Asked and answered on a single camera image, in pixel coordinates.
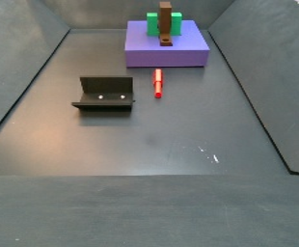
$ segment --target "purple block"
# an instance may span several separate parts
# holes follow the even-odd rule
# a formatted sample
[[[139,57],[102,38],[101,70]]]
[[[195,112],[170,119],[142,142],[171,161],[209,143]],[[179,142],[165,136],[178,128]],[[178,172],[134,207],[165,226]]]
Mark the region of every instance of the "purple block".
[[[161,46],[159,37],[147,36],[147,22],[129,21],[127,67],[203,67],[209,46],[194,20],[183,20],[182,36],[171,36],[173,46]]]

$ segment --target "black bracket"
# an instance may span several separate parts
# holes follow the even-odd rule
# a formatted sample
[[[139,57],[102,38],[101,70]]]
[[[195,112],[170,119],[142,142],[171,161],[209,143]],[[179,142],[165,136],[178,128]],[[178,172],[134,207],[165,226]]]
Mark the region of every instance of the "black bracket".
[[[134,103],[133,77],[82,76],[83,97],[73,105],[81,110],[131,109]]]

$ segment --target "floor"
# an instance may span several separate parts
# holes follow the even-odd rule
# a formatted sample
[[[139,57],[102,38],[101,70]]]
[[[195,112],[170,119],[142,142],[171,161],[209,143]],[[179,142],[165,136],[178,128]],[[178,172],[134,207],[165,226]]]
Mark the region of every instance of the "floor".
[[[155,99],[126,31],[70,33],[0,125],[0,246],[299,246],[299,177],[203,34],[207,68],[165,69]],[[103,74],[134,77],[130,114],[71,106]]]
[[[73,30],[0,126],[0,175],[287,175],[210,34],[206,68],[127,69],[125,30]],[[134,78],[131,113],[71,106],[82,75]]]

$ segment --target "brown block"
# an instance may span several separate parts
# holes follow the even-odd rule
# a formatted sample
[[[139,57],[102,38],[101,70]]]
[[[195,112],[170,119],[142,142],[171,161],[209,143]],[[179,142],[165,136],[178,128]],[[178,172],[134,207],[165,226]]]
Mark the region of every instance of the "brown block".
[[[170,2],[161,2],[159,15],[159,30],[161,30],[161,46],[173,46],[170,29],[171,29],[171,4]]]

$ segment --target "gray floor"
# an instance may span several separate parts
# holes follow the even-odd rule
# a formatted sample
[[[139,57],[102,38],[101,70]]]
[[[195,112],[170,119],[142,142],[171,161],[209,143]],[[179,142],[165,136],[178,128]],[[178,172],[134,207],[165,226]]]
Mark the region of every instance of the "gray floor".
[[[0,175],[286,175],[238,81],[205,32],[207,68],[127,69],[125,30],[74,30],[0,127]],[[81,75],[131,75],[130,114],[85,113]]]

